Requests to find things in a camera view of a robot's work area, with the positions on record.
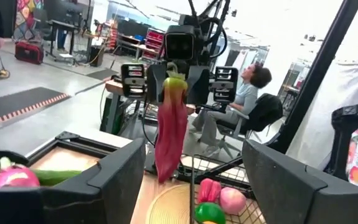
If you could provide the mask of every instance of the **woven placemat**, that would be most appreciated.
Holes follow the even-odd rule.
[[[148,208],[146,223],[190,223],[190,185],[173,186],[160,193]]]

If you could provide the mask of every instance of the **black floor mat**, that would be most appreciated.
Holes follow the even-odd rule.
[[[69,96],[43,87],[0,97],[0,123],[56,104]]]
[[[98,71],[98,72],[90,73],[87,76],[96,78],[98,80],[106,80],[107,78],[109,79],[111,76],[117,75],[117,74],[118,74],[118,72],[106,68],[106,69]]]

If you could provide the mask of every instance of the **green bell pepper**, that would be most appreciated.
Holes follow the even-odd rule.
[[[195,209],[195,219],[199,223],[225,224],[223,210],[215,203],[204,202]]]

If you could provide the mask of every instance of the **concrete floor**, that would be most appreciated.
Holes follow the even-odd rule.
[[[98,85],[87,91],[87,88],[100,84],[101,81],[87,77],[89,73],[109,68],[114,56],[105,54],[101,67],[72,67],[66,63],[54,62],[50,58],[45,58],[42,65],[33,65],[18,61],[14,58],[14,44],[6,43],[0,51],[3,64],[11,72],[11,77],[7,80],[0,80],[0,96],[28,90],[38,86],[46,87],[51,90],[66,93],[72,96],[70,99],[58,103],[30,117],[0,128],[0,149],[16,151],[27,154],[50,138],[55,137],[67,128],[75,126],[81,128],[99,128],[100,125],[100,100],[103,108],[104,94],[101,98],[103,85]],[[119,71],[120,65],[129,61],[127,58],[118,57],[113,66],[113,70]],[[262,142],[265,142],[274,135],[282,122],[277,122],[270,128],[269,133],[259,133]],[[134,121],[130,129],[123,133],[127,138],[143,138],[141,122]],[[155,133],[155,127],[147,126],[146,132],[150,138]],[[194,135],[187,135],[185,140],[185,152],[194,149],[195,152],[202,151],[203,144],[196,143]],[[242,143],[234,139],[227,142],[242,148]],[[228,161],[229,157],[225,152],[221,152],[219,159]]]

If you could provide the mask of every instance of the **gray pants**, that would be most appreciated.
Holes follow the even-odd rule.
[[[226,109],[226,113],[203,109],[192,122],[197,131],[202,130],[201,142],[210,146],[216,146],[217,120],[237,124],[240,118],[229,108]]]

